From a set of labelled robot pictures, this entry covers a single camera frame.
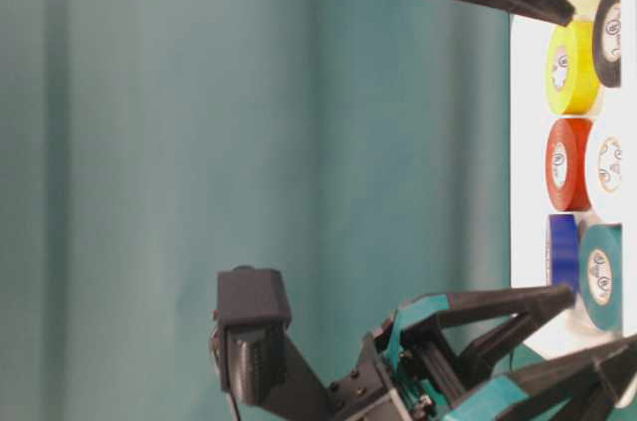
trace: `red tape roll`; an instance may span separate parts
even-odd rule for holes
[[[592,122],[569,117],[555,122],[546,145],[545,173],[548,195],[561,212],[588,210],[586,141]]]

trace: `white tape roll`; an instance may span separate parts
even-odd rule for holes
[[[593,124],[586,144],[586,190],[591,208],[605,224],[622,222],[628,202],[622,184],[625,137],[612,105]]]

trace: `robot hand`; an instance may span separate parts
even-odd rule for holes
[[[496,363],[573,304],[567,286],[425,296],[363,338],[353,370],[324,387],[286,336],[281,274],[219,274],[210,343],[235,419],[237,401],[290,421],[605,420],[637,373],[637,337],[499,376]],[[456,354],[443,330],[507,319]]]

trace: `teal tape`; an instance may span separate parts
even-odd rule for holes
[[[510,406],[527,398],[527,394],[510,379],[498,376],[487,381],[467,401],[447,413],[443,421],[495,419]]]
[[[599,329],[622,327],[621,226],[594,225],[579,246],[579,285],[590,319]]]
[[[416,324],[435,312],[449,309],[449,301],[446,295],[435,295],[432,297],[424,297],[403,309],[399,309],[394,319],[394,327],[391,331],[389,346],[387,348],[387,357],[394,370],[398,367],[400,361],[400,333],[405,328]]]

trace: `white surface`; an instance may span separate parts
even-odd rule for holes
[[[575,5],[577,18],[594,21],[599,0],[569,0]],[[622,186],[632,187],[635,167],[627,162],[637,148],[635,129],[627,130],[637,115],[637,0],[622,0],[622,88],[610,90],[602,87],[591,119],[606,107],[620,107],[613,118],[618,130],[624,134]],[[554,26],[528,18],[515,17],[511,35],[511,230],[512,230],[512,287],[532,287],[546,284],[545,230],[548,214],[557,213],[552,207],[544,180],[544,152],[552,124],[557,120],[549,107],[545,93],[544,70],[548,44]],[[623,224],[623,309],[624,334],[637,333],[637,291],[632,281],[637,280],[637,267],[630,264],[637,256],[634,234],[637,208],[635,198],[624,191],[625,210]],[[594,223],[606,221],[592,210],[576,213],[581,233]],[[578,298],[575,309],[563,313],[545,328],[530,337],[527,345],[544,358],[553,358],[578,349],[612,339],[613,335],[597,329]]]

